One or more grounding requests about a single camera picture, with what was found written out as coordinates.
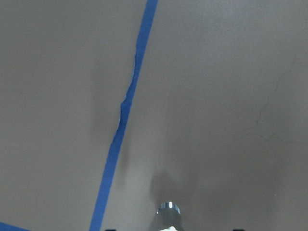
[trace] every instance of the concrete floor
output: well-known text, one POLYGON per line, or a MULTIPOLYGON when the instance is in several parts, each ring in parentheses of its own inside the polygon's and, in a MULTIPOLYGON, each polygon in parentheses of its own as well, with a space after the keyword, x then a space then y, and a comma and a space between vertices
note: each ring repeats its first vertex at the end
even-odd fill
MULTIPOLYGON (((89 228, 145 0, 0 2, 0 221, 89 228)), ((102 230, 308 228, 308 1, 157 6, 102 230)))

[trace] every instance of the reflective metal object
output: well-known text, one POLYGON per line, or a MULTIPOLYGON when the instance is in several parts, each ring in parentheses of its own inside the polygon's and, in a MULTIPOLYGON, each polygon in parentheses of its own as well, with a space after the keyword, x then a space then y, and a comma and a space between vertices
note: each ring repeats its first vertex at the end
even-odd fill
POLYGON ((184 231, 179 207, 173 202, 160 205, 156 215, 156 226, 153 231, 184 231))

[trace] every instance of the floor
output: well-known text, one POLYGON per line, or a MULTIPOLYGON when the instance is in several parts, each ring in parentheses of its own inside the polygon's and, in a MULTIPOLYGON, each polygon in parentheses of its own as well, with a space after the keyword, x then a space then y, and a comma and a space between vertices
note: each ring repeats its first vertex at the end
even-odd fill
MULTIPOLYGON (((0 3, 0 221, 89 228, 145 0, 0 3)), ((308 227, 308 1, 160 0, 102 231, 308 227)))

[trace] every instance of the blue tape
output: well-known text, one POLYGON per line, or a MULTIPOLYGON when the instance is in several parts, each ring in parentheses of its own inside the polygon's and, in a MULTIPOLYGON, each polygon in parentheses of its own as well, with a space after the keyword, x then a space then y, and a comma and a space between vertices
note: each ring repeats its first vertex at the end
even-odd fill
POLYGON ((108 157, 105 164, 105 169, 96 200, 92 221, 89 231, 99 231, 102 226, 104 212, 107 205, 107 200, 112 185, 112 180, 116 170, 116 163, 119 157, 126 124, 130 112, 130 107, 135 94, 139 73, 144 57, 146 45, 150 35, 152 22, 156 10, 158 0, 147 0, 142 23, 140 26, 137 43, 136 43, 136 54, 135 54, 135 65, 132 72, 132 79, 128 91, 126 93, 125 100, 121 103, 120 122, 116 130, 114 139, 110 145, 108 157))
POLYGON ((0 222, 0 231, 28 231, 28 230, 0 222))

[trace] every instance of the blue stripe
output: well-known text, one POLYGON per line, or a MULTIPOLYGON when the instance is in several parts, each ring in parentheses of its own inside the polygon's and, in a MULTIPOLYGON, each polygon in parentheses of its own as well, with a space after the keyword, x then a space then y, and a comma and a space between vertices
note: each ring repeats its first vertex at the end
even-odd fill
POLYGON ((22 228, 0 222, 0 231, 28 231, 22 228))
POLYGON ((137 43, 136 43, 136 54, 135 54, 135 65, 132 72, 132 79, 128 91, 126 93, 125 100, 121 103, 120 122, 116 130, 114 139, 110 145, 108 157, 103 172, 103 177, 96 200, 92 221, 89 231, 100 231, 104 212, 107 205, 107 200, 112 185, 112 180, 116 170, 116 163, 119 157, 126 124, 130 112, 130 107, 135 94, 137 81, 142 65, 142 60, 146 50, 146 45, 151 31, 151 26, 156 10, 158 0, 147 0, 146 7, 144 10, 142 23, 140 26, 137 43))

